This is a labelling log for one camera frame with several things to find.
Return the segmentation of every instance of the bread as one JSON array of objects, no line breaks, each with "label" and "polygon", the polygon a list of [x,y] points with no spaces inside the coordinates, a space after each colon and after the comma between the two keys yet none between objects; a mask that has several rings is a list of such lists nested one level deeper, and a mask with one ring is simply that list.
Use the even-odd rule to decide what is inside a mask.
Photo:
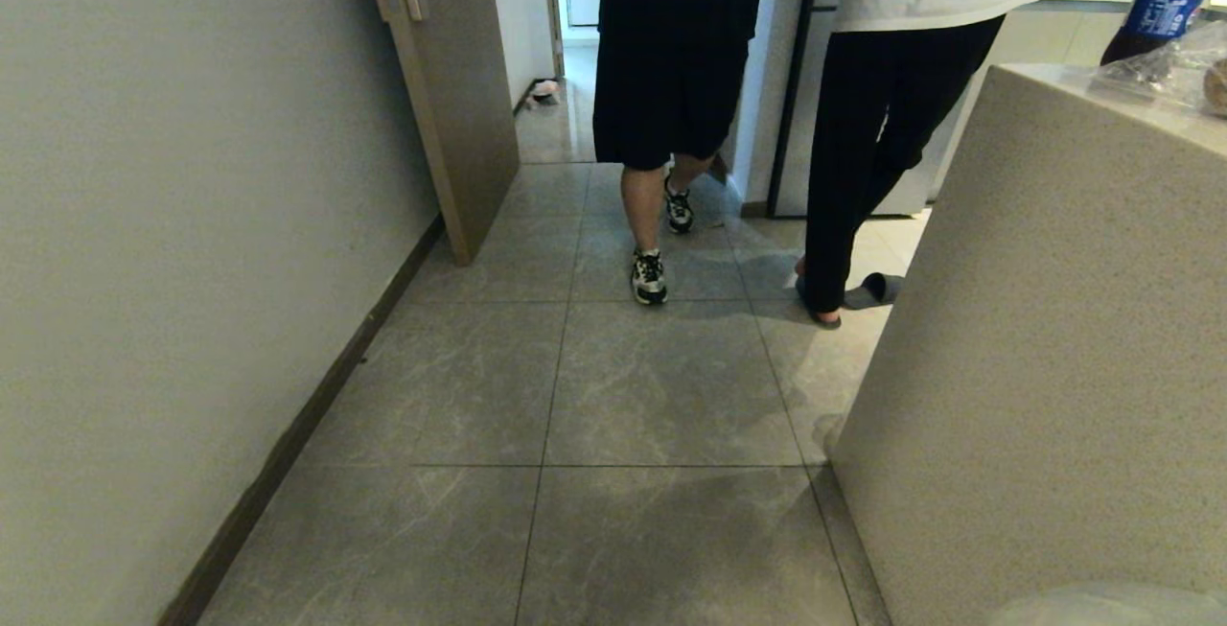
[{"label": "bread", "polygon": [[1227,59],[1215,63],[1206,71],[1205,92],[1210,110],[1227,117]]}]

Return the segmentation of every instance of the foot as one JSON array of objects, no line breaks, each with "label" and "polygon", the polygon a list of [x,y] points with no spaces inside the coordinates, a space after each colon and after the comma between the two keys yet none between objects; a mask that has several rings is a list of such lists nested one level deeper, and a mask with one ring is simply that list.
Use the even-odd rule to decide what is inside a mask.
[{"label": "foot", "polygon": [[660,263],[660,250],[634,252],[631,269],[631,290],[639,304],[659,306],[669,299],[665,286],[665,265]]},{"label": "foot", "polygon": [[805,276],[798,277],[796,280],[796,295],[801,297],[801,304],[805,306],[806,312],[810,312],[810,317],[814,318],[821,328],[833,331],[843,325],[843,319],[840,319],[838,309],[833,312],[816,312],[815,308],[810,307],[809,297],[805,295]]},{"label": "foot", "polygon": [[690,190],[681,190],[674,194],[669,185],[670,177],[665,178],[665,211],[669,215],[669,228],[674,233],[690,233],[694,225],[694,211],[690,207]]}]

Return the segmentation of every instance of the black shorts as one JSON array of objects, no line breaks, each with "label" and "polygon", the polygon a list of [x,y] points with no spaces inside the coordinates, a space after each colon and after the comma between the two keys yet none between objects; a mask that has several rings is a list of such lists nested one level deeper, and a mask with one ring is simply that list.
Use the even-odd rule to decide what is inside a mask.
[{"label": "black shorts", "polygon": [[653,44],[602,37],[596,160],[655,171],[671,155],[708,158],[737,110],[748,42]]}]

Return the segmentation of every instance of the person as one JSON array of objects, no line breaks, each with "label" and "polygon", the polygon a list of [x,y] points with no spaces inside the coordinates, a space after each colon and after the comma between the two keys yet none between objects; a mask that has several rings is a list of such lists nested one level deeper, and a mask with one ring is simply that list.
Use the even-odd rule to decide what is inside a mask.
[{"label": "person", "polygon": [[[694,222],[690,185],[706,173],[737,109],[758,0],[601,0],[593,134],[596,160],[622,164],[634,236],[631,287],[669,298],[658,232]],[[674,168],[665,166],[674,157]]]},{"label": "person", "polygon": [[1037,0],[842,0],[822,75],[798,291],[826,329],[853,241],[984,64],[1007,11]]}]

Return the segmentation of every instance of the black pants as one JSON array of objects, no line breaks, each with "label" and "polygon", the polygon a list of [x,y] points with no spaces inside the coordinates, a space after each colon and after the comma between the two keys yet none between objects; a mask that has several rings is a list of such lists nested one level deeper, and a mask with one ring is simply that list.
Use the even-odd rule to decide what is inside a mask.
[{"label": "black pants", "polygon": [[810,308],[834,312],[843,303],[856,230],[920,163],[1002,21],[831,37],[810,162]]},{"label": "black pants", "polygon": [[593,134],[596,160],[655,171],[671,155],[706,160],[729,136],[748,42],[653,42],[601,36]]}]

